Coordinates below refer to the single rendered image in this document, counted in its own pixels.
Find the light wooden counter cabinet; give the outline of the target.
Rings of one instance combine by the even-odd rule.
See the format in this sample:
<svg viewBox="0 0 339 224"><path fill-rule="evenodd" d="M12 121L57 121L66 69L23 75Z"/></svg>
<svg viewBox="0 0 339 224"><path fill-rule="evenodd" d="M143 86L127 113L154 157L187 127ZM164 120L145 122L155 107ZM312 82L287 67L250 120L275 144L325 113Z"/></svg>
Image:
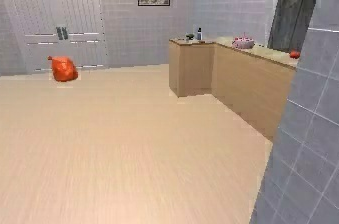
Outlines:
<svg viewBox="0 0 339 224"><path fill-rule="evenodd" d="M169 87L178 97L211 94L273 140L298 61L255 45L237 49L228 37L169 41Z"/></svg>

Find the pink patterned bowl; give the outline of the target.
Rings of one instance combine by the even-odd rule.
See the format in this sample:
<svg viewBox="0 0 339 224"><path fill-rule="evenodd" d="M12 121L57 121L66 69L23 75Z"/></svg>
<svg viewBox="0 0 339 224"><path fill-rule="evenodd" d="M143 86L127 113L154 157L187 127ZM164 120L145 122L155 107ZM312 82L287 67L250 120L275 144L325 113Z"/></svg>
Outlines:
<svg viewBox="0 0 339 224"><path fill-rule="evenodd" d="M252 49L254 45L254 39L247 36L246 34L234 37L232 40L232 46L238 49Z"/></svg>

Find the orange garbage bag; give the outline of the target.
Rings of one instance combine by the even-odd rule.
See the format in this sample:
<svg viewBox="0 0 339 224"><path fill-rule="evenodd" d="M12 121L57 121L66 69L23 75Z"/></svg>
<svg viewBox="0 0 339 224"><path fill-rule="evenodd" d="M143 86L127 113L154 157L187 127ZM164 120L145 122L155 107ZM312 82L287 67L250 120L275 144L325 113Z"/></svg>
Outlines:
<svg viewBox="0 0 339 224"><path fill-rule="evenodd" d="M49 56L53 77L58 82L73 81L78 78L78 71L69 57Z"/></svg>

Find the white double door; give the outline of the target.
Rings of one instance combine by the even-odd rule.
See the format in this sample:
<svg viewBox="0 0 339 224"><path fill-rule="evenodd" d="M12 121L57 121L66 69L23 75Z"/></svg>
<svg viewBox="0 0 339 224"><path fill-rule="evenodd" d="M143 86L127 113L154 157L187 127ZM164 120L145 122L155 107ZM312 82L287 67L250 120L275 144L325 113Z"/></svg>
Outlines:
<svg viewBox="0 0 339 224"><path fill-rule="evenodd" d="M69 57L81 70L108 66L101 0L4 0L26 71L51 70L49 56ZM56 27L66 27L59 40Z"/></svg>

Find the dark grey door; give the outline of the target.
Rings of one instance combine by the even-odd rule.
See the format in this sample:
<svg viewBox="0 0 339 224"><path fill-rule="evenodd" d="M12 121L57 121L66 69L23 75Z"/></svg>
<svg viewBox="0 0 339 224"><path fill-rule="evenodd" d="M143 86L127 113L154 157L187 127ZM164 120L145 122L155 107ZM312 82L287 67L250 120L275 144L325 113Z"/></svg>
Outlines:
<svg viewBox="0 0 339 224"><path fill-rule="evenodd" d="M289 53L301 51L316 0L278 0L268 47Z"/></svg>

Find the framed wall picture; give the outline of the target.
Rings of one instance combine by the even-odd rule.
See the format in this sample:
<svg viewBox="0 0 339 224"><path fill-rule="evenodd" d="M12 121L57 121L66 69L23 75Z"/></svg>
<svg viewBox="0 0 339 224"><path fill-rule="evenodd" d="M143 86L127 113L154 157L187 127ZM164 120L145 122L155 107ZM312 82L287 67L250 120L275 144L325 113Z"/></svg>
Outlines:
<svg viewBox="0 0 339 224"><path fill-rule="evenodd" d="M168 7L171 0L137 0L137 5L142 7Z"/></svg>

